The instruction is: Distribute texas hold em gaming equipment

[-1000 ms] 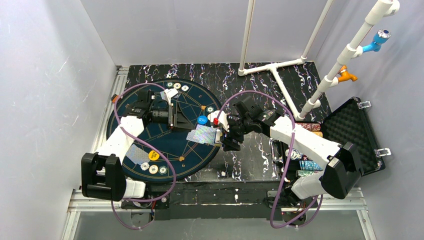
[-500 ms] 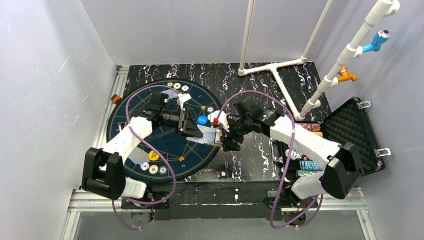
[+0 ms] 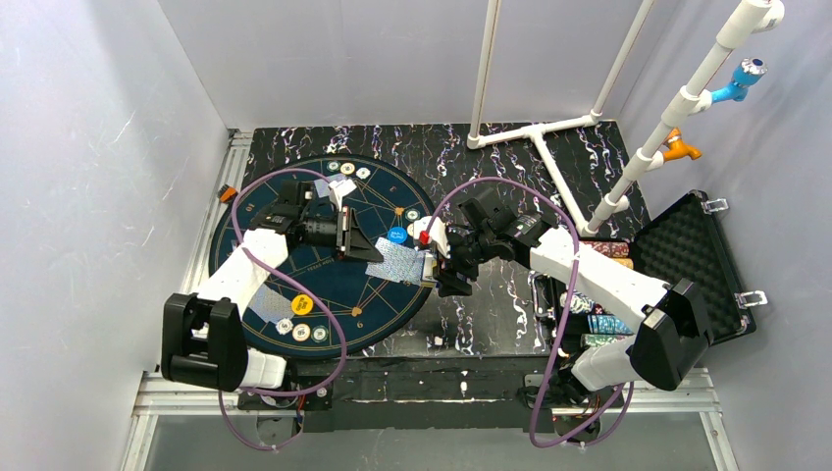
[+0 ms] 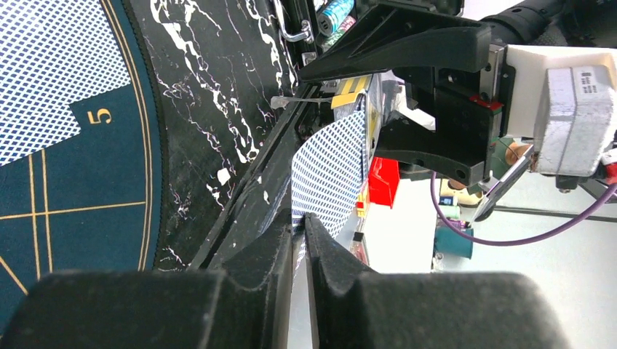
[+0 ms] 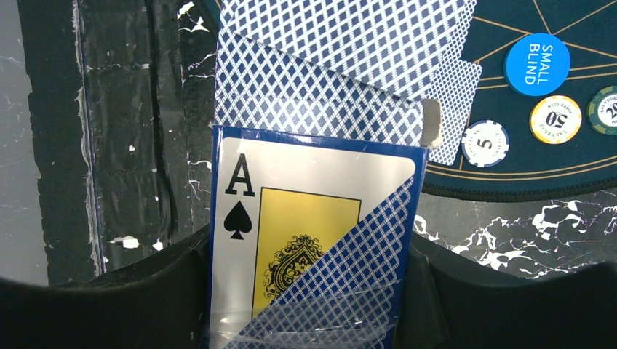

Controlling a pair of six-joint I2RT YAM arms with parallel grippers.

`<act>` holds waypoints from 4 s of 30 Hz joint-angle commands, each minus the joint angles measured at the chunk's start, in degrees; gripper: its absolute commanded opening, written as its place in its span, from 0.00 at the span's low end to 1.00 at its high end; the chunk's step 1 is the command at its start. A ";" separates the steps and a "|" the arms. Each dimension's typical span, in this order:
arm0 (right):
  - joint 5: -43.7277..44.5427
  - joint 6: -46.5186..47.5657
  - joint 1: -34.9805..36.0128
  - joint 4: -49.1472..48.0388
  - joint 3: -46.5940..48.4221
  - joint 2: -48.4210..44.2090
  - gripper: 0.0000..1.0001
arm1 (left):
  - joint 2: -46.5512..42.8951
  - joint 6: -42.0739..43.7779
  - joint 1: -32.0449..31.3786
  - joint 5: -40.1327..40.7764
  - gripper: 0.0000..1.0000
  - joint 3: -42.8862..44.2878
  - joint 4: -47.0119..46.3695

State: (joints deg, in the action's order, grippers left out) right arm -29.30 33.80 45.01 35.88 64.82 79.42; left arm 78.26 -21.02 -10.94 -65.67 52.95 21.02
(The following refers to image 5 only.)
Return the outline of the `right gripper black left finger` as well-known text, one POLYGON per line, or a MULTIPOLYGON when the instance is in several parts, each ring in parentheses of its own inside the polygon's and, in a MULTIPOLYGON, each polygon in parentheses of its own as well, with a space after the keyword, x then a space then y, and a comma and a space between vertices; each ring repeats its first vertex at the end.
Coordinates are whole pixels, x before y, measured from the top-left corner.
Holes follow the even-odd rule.
POLYGON ((1 280, 3 348, 204 348, 208 228, 88 282, 1 280))

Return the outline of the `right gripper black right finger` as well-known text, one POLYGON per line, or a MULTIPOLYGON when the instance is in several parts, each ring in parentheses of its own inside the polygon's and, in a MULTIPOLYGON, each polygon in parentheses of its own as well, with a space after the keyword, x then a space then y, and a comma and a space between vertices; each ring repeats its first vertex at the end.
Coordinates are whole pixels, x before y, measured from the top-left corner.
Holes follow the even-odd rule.
POLYGON ((419 235, 396 348, 614 348, 616 264, 555 278, 498 272, 419 235))

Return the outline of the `playing card deck box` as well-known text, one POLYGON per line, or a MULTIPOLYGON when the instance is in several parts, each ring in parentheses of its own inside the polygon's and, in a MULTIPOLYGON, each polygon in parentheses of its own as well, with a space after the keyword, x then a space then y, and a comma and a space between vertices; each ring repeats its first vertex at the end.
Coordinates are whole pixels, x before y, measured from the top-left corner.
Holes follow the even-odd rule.
POLYGON ((428 151, 214 130, 209 348, 391 348, 428 151))

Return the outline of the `white chip mat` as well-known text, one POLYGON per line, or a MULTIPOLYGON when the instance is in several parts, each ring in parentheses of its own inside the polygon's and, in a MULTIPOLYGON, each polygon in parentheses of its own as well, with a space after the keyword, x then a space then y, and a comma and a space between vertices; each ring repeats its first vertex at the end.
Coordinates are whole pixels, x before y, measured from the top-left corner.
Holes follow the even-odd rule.
POLYGON ((504 127, 493 120, 481 120, 468 127, 461 138, 466 160, 476 167, 493 167, 509 152, 509 136, 504 127))

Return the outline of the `yellow chip mat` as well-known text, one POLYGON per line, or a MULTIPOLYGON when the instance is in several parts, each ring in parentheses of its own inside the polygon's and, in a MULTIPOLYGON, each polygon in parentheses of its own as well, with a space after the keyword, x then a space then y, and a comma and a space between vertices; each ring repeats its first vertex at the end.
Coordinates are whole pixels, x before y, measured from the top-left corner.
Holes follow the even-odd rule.
POLYGON ((563 95, 552 95, 538 102, 530 112, 533 136, 546 144, 559 145, 577 135, 582 112, 577 102, 563 95))

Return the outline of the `blue backed card mat bottom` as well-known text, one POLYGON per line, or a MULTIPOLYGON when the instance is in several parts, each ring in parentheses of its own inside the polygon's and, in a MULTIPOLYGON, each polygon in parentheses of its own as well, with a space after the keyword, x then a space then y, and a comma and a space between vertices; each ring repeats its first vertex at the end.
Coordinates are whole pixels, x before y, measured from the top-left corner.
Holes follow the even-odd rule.
POLYGON ((442 144, 431 151, 429 160, 447 166, 455 162, 482 74, 481 65, 462 60, 460 53, 448 48, 441 54, 427 93, 442 107, 442 144))

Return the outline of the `blue backed playing card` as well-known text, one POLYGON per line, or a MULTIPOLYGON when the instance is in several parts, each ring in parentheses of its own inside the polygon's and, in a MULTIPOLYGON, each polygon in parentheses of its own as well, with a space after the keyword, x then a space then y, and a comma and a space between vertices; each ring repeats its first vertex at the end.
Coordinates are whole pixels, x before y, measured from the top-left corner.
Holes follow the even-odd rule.
POLYGON ((217 124, 418 146, 421 102, 304 63, 229 29, 218 38, 217 124))

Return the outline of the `green chip mat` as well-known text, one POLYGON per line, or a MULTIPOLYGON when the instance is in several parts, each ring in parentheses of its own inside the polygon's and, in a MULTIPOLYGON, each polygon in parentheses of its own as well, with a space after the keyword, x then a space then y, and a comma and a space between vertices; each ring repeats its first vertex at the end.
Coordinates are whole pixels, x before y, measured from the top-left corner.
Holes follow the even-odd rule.
POLYGON ((596 132, 616 136, 616 85, 597 91, 589 101, 586 112, 596 132))

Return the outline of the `blue dealer button disc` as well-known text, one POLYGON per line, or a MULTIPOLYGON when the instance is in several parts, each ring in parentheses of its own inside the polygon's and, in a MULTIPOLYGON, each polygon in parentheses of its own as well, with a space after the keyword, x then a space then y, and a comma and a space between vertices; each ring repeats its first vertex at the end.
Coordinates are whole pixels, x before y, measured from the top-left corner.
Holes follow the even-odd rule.
POLYGON ((548 33, 533 33, 514 44, 506 54, 503 72, 507 84, 521 95, 551 94, 565 82, 571 55, 565 43, 548 33))

